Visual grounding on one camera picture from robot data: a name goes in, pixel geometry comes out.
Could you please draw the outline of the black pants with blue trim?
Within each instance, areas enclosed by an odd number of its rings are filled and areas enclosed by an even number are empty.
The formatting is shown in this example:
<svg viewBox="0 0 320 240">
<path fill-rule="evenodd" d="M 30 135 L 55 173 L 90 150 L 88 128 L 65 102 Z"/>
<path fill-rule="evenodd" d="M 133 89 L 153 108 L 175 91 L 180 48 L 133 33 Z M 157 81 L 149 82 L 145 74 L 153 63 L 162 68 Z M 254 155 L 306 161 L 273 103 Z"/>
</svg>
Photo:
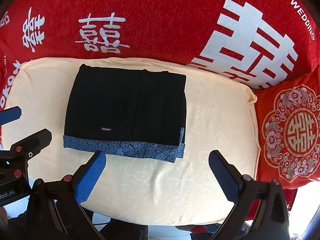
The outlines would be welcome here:
<svg viewBox="0 0 320 240">
<path fill-rule="evenodd" d="M 81 65 L 68 100 L 64 147 L 174 163 L 184 155 L 186 79 Z"/>
</svg>

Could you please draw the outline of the red embroidered pillow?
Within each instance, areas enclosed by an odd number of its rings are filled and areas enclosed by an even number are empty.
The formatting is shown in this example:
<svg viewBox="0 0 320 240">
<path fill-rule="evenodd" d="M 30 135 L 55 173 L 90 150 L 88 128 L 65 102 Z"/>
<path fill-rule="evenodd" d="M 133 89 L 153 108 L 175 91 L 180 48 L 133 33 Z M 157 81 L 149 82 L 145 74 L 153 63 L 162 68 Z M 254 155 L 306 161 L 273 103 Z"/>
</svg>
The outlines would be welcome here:
<svg viewBox="0 0 320 240">
<path fill-rule="evenodd" d="M 255 95 L 256 180 L 277 179 L 286 190 L 319 181 L 319 68 Z"/>
</svg>

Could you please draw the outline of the cream seat cushion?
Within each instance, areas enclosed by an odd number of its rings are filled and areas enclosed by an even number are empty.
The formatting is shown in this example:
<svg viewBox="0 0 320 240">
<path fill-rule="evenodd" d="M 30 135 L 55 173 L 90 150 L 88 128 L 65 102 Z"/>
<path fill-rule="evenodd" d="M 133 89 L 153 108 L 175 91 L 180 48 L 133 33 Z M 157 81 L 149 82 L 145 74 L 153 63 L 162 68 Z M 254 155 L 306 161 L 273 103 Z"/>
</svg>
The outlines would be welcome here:
<svg viewBox="0 0 320 240">
<path fill-rule="evenodd" d="M 32 179 L 60 180 L 91 157 L 63 147 L 67 102 L 79 67 L 119 67 L 169 71 L 187 77 L 184 156 L 174 163 L 107 156 L 106 167 L 83 207 L 102 215 L 144 225 L 212 224 L 233 207 L 208 164 L 218 150 L 240 173 L 255 176 L 260 148 L 249 87 L 213 73 L 178 64 L 138 58 L 79 60 L 42 58 L 20 65 L 6 106 L 21 108 L 21 117 L 2 127 L 3 147 L 44 128 L 52 141 L 29 161 Z"/>
</svg>

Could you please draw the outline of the red sofa cover with characters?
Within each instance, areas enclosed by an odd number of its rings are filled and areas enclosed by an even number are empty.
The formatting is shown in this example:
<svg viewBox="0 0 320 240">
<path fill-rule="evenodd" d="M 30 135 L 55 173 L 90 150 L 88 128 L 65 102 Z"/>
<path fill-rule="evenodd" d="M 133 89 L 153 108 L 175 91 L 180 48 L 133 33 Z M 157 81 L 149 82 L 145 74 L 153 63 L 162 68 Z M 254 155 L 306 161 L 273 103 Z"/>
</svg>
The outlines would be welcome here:
<svg viewBox="0 0 320 240">
<path fill-rule="evenodd" d="M 300 0 L 14 0 L 1 17 L 1 106 L 22 63 L 146 57 L 268 88 L 319 65 Z"/>
</svg>

